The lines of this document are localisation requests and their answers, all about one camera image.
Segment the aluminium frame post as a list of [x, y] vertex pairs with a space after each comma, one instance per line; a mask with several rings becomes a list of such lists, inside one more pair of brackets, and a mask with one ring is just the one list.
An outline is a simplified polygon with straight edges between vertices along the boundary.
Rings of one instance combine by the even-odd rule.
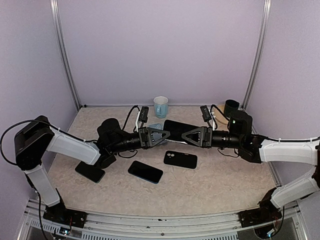
[[55, 33], [57, 36], [58, 47], [59, 47], [60, 56], [62, 59], [67, 83], [69, 86], [69, 90], [70, 90], [71, 97], [72, 97], [73, 103], [75, 105], [75, 108], [77, 111], [79, 111], [81, 109], [82, 105], [81, 105], [80, 97], [79, 97], [79, 94], [78, 94], [78, 91], [76, 88], [76, 84], [75, 84], [73, 76], [72, 76], [72, 71], [71, 71], [71, 67], [70, 67], [70, 63], [69, 63], [69, 59], [68, 59], [67, 49], [66, 49], [64, 35], [63, 35], [63, 28], [62, 28], [62, 23], [61, 23], [61, 18], [60, 18], [58, 1], [57, 0], [50, 0], [50, 8], [51, 8]]
[[263, 55], [265, 38], [267, 35], [267, 30], [268, 30], [271, 5], [272, 5], [271, 0], [265, 0], [263, 2], [262, 18], [261, 18], [261, 24], [260, 24], [259, 34], [258, 34], [257, 46], [256, 46], [255, 55], [254, 55], [254, 59], [253, 59], [253, 65], [251, 68], [247, 89], [245, 91], [244, 99], [243, 99], [242, 105], [241, 105], [241, 108], [244, 111], [246, 111], [249, 107], [250, 99], [251, 99], [251, 96], [252, 96], [253, 90], [254, 90], [254, 85], [257, 80], [259, 66], [260, 66], [262, 55]]

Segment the beige plate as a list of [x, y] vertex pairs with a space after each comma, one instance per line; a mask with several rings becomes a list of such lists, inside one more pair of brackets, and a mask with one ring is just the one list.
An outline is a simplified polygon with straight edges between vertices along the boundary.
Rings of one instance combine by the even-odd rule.
[[216, 120], [221, 124], [227, 125], [230, 118], [225, 116], [225, 114], [224, 114], [225, 105], [219, 104], [219, 105], [217, 105], [217, 108], [214, 107], [214, 109], [213, 109], [213, 113], [214, 113]]

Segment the black phone white edge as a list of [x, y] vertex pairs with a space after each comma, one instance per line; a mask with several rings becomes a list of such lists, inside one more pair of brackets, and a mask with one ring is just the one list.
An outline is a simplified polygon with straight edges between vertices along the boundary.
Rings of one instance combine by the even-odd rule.
[[163, 130], [170, 132], [167, 140], [176, 142], [186, 142], [182, 138], [182, 134], [198, 128], [198, 126], [166, 119], [164, 121]]

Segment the light blue phone case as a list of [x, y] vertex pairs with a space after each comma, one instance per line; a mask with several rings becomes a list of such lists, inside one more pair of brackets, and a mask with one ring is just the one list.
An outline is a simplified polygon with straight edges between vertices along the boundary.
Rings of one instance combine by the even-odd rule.
[[[163, 130], [163, 125], [162, 125], [161, 123], [150, 124], [150, 125], [148, 125], [147, 127], [148, 127], [148, 128], [157, 129], [157, 130]], [[158, 132], [155, 132], [155, 133], [153, 134], [153, 139], [154, 139], [155, 141], [159, 140], [161, 137], [162, 137], [162, 135], [161, 135], [160, 133], [158, 133]], [[168, 143], [167, 140], [163, 140], [162, 142], [160, 142], [160, 143], [158, 144], [158, 146], [160, 146], [160, 145], [167, 145], [167, 143]]]

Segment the dark green cup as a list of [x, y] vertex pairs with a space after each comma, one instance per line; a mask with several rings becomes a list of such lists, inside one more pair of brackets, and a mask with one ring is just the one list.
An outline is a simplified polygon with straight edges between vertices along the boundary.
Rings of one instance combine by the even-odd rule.
[[224, 104], [223, 113], [229, 116], [231, 112], [237, 111], [239, 109], [240, 103], [233, 99], [227, 99]]

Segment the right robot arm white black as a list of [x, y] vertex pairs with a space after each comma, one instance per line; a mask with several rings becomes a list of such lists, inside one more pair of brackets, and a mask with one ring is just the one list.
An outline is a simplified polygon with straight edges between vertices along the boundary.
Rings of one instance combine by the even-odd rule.
[[198, 127], [182, 133], [187, 143], [201, 148], [229, 148], [237, 150], [242, 159], [250, 163], [292, 162], [312, 166], [308, 172], [280, 187], [269, 190], [259, 203], [256, 218], [266, 222], [276, 209], [307, 197], [320, 190], [320, 139], [273, 139], [252, 133], [253, 118], [246, 112], [230, 113], [228, 131]]

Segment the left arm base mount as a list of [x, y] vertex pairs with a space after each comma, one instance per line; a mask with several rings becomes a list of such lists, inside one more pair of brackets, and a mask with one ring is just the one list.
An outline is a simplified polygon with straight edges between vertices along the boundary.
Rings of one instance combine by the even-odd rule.
[[71, 227], [84, 228], [88, 213], [80, 210], [66, 208], [65, 203], [56, 189], [59, 202], [53, 206], [45, 206], [43, 218], [55, 223]]

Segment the left aluminium frame post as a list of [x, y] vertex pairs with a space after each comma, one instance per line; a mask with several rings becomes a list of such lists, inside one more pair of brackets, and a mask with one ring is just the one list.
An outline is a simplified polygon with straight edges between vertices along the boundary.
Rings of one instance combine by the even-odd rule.
[[80, 97], [79, 97], [79, 94], [78, 94], [78, 91], [76, 88], [76, 84], [75, 84], [73, 76], [72, 76], [72, 71], [71, 71], [71, 67], [70, 67], [70, 63], [69, 63], [69, 59], [68, 59], [67, 49], [66, 49], [64, 35], [63, 35], [63, 28], [62, 28], [62, 23], [61, 23], [61, 18], [60, 18], [58, 1], [57, 0], [50, 0], [50, 8], [51, 8], [55, 33], [57, 36], [58, 47], [59, 47], [60, 56], [62, 59], [67, 83], [69, 86], [69, 90], [70, 90], [71, 97], [72, 97], [73, 103], [75, 105], [75, 108], [77, 111], [79, 111], [81, 109], [82, 105], [81, 105]]

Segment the right aluminium frame post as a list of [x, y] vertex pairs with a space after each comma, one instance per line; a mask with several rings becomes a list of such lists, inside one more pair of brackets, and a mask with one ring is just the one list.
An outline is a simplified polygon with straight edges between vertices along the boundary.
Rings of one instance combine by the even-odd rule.
[[257, 46], [256, 46], [255, 55], [254, 55], [254, 59], [253, 59], [253, 65], [251, 68], [247, 89], [245, 91], [244, 99], [243, 99], [242, 105], [241, 105], [241, 108], [244, 111], [246, 111], [249, 107], [250, 99], [251, 99], [251, 96], [252, 96], [253, 90], [254, 90], [254, 85], [257, 80], [259, 66], [260, 66], [262, 55], [263, 55], [265, 38], [267, 35], [267, 30], [268, 30], [271, 5], [272, 5], [271, 0], [265, 0], [263, 2], [262, 18], [261, 18], [261, 24], [260, 24], [259, 34], [258, 34]]

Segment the black phone left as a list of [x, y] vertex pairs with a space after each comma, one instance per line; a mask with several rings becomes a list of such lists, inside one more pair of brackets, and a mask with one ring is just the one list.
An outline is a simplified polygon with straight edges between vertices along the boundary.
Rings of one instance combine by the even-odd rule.
[[105, 175], [104, 170], [96, 168], [93, 165], [86, 164], [83, 161], [75, 167], [75, 171], [94, 183], [99, 183]]

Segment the light blue mug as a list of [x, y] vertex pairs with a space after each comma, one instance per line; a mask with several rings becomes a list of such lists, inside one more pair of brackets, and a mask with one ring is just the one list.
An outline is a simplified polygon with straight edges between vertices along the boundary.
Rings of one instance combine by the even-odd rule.
[[168, 113], [169, 99], [165, 96], [157, 96], [153, 99], [154, 113], [159, 119], [164, 119]]

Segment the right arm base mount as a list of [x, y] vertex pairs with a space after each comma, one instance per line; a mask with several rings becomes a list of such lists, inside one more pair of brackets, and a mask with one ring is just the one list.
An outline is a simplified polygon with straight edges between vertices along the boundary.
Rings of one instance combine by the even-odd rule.
[[238, 213], [242, 228], [255, 226], [276, 219], [282, 218], [282, 213], [279, 208], [275, 207], [272, 202], [272, 194], [277, 188], [270, 189], [258, 203], [258, 208], [243, 210]]

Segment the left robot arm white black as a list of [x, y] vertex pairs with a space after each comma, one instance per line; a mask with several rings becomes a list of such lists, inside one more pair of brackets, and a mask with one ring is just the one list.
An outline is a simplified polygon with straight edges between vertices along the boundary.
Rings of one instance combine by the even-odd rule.
[[42, 166], [45, 152], [52, 152], [79, 160], [88, 166], [105, 169], [116, 161], [115, 154], [138, 149], [150, 149], [168, 139], [169, 131], [140, 127], [135, 132], [121, 129], [119, 121], [108, 118], [97, 128], [98, 139], [88, 141], [75, 137], [50, 124], [44, 115], [23, 121], [25, 125], [14, 137], [15, 162], [31, 185], [39, 193], [49, 212], [63, 223], [70, 218], [70, 211], [61, 202], [47, 171]]

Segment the black phone blue edge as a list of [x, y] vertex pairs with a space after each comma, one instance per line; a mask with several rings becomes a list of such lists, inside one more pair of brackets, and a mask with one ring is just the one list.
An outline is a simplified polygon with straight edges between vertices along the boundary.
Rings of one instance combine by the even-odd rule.
[[135, 160], [129, 167], [128, 173], [153, 184], [158, 184], [164, 172], [161, 169]]

